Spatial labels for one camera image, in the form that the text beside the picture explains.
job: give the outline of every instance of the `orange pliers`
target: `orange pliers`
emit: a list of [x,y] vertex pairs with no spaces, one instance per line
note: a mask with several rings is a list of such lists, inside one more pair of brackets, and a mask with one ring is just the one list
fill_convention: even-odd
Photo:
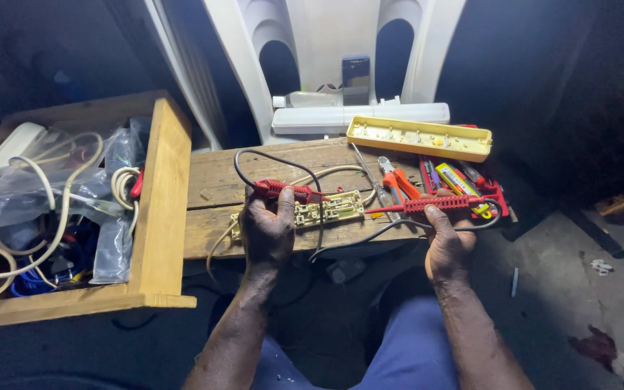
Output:
[[420,191],[406,178],[406,174],[401,169],[395,169],[392,163],[386,157],[379,157],[379,169],[384,175],[382,184],[389,187],[394,199],[394,204],[400,205],[403,203],[403,196],[405,194],[409,199],[415,200],[420,198]]

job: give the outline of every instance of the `person's left hand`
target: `person's left hand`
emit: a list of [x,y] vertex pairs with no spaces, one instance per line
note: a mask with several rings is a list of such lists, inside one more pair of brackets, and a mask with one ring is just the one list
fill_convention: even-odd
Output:
[[245,190],[245,208],[238,216],[250,270],[280,270],[293,253],[295,242],[295,195],[283,188],[278,207],[251,187]]

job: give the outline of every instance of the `wooden box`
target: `wooden box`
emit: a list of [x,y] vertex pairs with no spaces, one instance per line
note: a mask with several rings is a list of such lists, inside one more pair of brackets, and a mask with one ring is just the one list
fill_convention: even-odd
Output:
[[16,113],[2,121],[0,144],[13,129],[27,121],[48,127],[57,121],[151,116],[129,282],[0,299],[0,325],[144,306],[196,306],[195,297],[181,295],[191,124],[167,92],[145,92]]

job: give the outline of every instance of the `concrete floor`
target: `concrete floor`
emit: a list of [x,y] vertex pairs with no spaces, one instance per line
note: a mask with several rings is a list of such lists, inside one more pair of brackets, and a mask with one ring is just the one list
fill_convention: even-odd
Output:
[[[589,216],[624,247],[624,226]],[[369,261],[366,273],[348,285],[318,282],[301,303],[274,317],[272,331],[290,347],[290,358],[314,384],[344,389],[360,380],[368,303],[383,283],[422,263],[425,243],[409,245],[404,256]],[[567,337],[586,337],[587,324],[593,324],[610,333],[624,352],[624,260],[612,259],[559,213],[515,243],[496,230],[480,233],[474,255],[474,288],[537,389],[623,388],[617,377],[578,356]],[[598,276],[589,266],[597,258],[613,265],[615,272]],[[511,298],[514,267],[520,270],[519,288]],[[286,277],[275,298],[294,295],[307,277],[306,270]],[[195,279],[206,280],[204,275]],[[0,328],[0,380],[63,371],[104,377],[135,389],[178,389],[206,341],[206,323],[216,299],[207,291],[188,293],[199,297],[196,309],[161,310],[148,327],[136,332],[117,330],[111,320],[138,324],[154,311]],[[340,320],[332,321],[334,316]],[[49,380],[13,388],[95,387]]]

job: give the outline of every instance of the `extension socket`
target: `extension socket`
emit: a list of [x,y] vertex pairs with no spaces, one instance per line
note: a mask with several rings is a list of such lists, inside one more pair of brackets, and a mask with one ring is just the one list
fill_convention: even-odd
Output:
[[18,126],[0,145],[0,168],[8,166],[9,159],[23,155],[28,147],[47,134],[47,130],[35,123],[26,122]]

